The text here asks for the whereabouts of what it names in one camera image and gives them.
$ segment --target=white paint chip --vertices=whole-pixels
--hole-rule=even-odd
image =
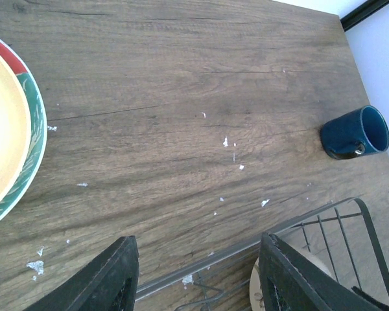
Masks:
[[[183,282],[184,285],[193,284],[193,275],[190,274],[190,275],[184,277],[182,282]]]
[[[37,254],[41,257],[43,255],[43,250],[45,249],[45,246],[42,246],[38,251]]]
[[[26,267],[35,270],[36,272],[38,272],[38,275],[41,275],[45,272],[43,268],[43,261],[41,260],[30,262],[26,265]]]
[[[270,201],[270,199],[263,200],[263,201],[261,202],[261,207],[264,207],[269,201]]]

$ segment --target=brown tabletop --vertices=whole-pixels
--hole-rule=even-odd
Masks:
[[[338,17],[241,2],[0,0],[0,38],[57,126],[0,222],[0,310],[122,235],[137,237],[143,283],[348,196],[371,207],[389,252],[388,156],[335,161],[318,137],[368,104]]]

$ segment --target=white wall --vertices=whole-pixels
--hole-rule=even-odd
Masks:
[[[302,6],[316,11],[346,16],[366,0],[275,0],[289,5]]]
[[[389,5],[347,31],[346,36],[370,104],[381,111],[389,127]]]

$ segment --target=wire rack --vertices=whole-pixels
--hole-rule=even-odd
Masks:
[[[388,267],[369,210],[361,199],[348,198],[337,203],[324,205],[282,222],[267,232],[280,236],[288,243],[291,241],[293,244],[300,244],[300,247],[306,248],[318,256],[324,254],[327,260],[325,262],[329,264],[337,282],[347,288],[358,286],[360,289],[366,290],[365,284],[371,284],[372,281],[376,287],[380,287],[378,286],[380,284],[383,292],[387,295],[386,298],[388,298],[384,302],[389,303]],[[357,243],[360,244],[362,239],[368,244],[371,252],[370,258],[375,257],[373,264],[377,270],[376,276],[371,266],[365,267],[363,258],[356,259],[353,255],[349,237],[355,235]],[[193,286],[201,289],[202,297],[180,305],[175,311],[218,310],[225,300],[230,299],[239,291],[245,292],[245,288],[249,284],[249,277],[239,279],[231,286],[227,284],[224,286],[216,285],[213,279],[236,265],[253,262],[252,260],[258,257],[260,241],[261,235],[254,236],[164,277],[145,283],[137,289],[136,300],[146,298],[176,282],[181,282],[186,276],[192,275]],[[364,256],[362,257],[368,257],[367,248],[363,247],[363,250]],[[250,268],[249,271],[252,270],[252,266],[253,264],[247,264],[247,267]],[[362,268],[365,270],[368,268],[368,277],[375,277],[375,280],[366,279],[366,273],[363,273],[363,277],[361,277],[360,270]],[[251,307],[243,306],[239,310],[247,311],[251,310]]]

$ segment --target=dark blue cup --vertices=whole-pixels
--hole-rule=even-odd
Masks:
[[[333,159],[353,159],[385,152],[389,130],[373,106],[364,106],[325,123],[320,131],[322,145]]]

